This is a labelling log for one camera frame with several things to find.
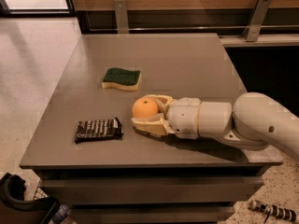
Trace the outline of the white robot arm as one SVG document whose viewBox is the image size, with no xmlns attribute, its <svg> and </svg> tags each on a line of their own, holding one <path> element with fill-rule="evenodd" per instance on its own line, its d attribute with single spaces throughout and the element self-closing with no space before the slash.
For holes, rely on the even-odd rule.
<svg viewBox="0 0 299 224">
<path fill-rule="evenodd" d="M 299 118 L 258 92 L 244 93 L 232 104 L 151 94 L 135 101 L 132 115 L 135 129 L 150 135 L 210 138 L 247 150 L 272 145 L 299 159 Z"/>
</svg>

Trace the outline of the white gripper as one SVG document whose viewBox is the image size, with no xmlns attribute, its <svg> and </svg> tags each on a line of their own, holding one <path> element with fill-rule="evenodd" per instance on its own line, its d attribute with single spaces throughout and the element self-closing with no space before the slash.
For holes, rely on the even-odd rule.
<svg viewBox="0 0 299 224">
<path fill-rule="evenodd" d="M 160 113 L 148 118 L 132 118 L 138 131 L 155 136 L 174 133 L 180 139 L 198 138 L 201 105 L 198 98 L 181 98 L 174 101 L 168 95 L 149 94 L 148 97 L 157 104 Z"/>
</svg>

